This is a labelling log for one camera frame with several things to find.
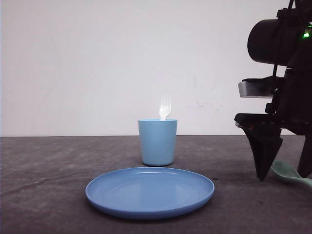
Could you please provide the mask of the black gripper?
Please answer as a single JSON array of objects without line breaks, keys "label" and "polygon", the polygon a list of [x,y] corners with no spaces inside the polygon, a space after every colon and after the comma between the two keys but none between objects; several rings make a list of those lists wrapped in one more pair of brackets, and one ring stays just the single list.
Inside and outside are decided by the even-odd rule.
[{"label": "black gripper", "polygon": [[[281,128],[296,135],[305,135],[305,142],[298,164],[301,177],[312,173],[312,72],[311,70],[286,69],[277,79],[271,103],[265,114],[239,113],[234,118],[250,143],[256,176],[263,181],[282,145]],[[256,126],[268,124],[273,126]]]}]

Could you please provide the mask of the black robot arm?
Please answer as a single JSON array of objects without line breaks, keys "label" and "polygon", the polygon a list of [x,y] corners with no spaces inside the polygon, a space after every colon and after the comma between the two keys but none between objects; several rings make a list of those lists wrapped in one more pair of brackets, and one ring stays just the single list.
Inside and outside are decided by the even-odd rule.
[{"label": "black robot arm", "polygon": [[264,180],[282,145],[281,131],[287,129],[305,142],[298,173],[312,172],[312,3],[292,0],[275,19],[259,21],[251,30],[250,57],[260,63],[284,66],[285,74],[247,78],[239,85],[243,98],[270,98],[263,114],[239,113],[234,120],[247,136],[256,175]]}]

